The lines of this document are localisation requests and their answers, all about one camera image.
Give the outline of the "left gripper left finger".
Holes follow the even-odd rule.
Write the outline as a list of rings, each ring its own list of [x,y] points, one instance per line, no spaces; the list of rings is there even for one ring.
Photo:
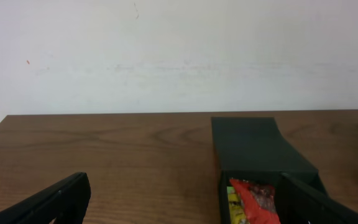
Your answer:
[[[85,172],[77,172],[0,212],[0,224],[82,224],[91,198]]]

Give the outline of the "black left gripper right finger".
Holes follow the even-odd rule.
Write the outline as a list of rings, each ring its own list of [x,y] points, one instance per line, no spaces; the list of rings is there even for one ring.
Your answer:
[[[282,224],[358,224],[358,213],[286,173],[277,185],[277,214]]]

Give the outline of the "red snack bag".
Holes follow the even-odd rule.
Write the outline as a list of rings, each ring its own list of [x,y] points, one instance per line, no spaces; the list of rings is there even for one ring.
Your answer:
[[[238,179],[230,179],[229,182],[229,187],[234,187],[244,204],[249,224],[280,224],[273,186]]]

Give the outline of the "yellow seed snack bag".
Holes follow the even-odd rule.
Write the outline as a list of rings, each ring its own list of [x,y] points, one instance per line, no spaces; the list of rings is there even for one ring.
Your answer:
[[[249,224],[245,215],[244,204],[234,187],[227,187],[226,189],[231,224]]]

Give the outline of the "black gift box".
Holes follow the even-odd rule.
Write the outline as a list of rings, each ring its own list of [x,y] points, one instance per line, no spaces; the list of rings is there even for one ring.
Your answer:
[[[211,125],[220,170],[221,223],[231,222],[226,192],[230,179],[276,187],[284,172],[328,194],[318,169],[287,142],[273,117],[213,117]]]

